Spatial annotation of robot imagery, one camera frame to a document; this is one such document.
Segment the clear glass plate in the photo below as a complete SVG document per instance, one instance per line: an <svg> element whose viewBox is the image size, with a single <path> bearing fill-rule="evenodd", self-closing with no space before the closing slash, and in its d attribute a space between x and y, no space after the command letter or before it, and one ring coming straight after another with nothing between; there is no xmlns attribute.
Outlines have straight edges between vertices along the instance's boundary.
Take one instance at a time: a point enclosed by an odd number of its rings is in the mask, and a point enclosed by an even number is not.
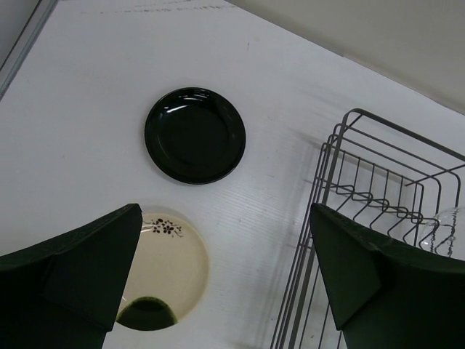
<svg viewBox="0 0 465 349"><path fill-rule="evenodd" d="M464 261L464 207L446 209L429 220L418 238L418 247Z"/></svg>

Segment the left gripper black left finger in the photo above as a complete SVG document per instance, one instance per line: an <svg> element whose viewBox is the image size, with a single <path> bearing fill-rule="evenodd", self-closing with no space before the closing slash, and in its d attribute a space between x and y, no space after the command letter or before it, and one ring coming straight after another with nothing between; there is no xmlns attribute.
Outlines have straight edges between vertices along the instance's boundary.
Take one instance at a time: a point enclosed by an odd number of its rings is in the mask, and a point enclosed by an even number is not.
<svg viewBox="0 0 465 349"><path fill-rule="evenodd" d="M127 204L1 256L2 348L101 348L116 321L140 238Z"/></svg>

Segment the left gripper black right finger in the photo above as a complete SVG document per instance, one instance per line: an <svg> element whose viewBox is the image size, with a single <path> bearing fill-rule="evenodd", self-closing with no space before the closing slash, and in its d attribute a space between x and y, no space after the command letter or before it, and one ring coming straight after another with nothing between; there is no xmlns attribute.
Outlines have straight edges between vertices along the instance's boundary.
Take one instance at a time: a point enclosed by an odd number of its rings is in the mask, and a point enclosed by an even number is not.
<svg viewBox="0 0 465 349"><path fill-rule="evenodd" d="M310 209L313 245L348 348L463 348L464 262Z"/></svg>

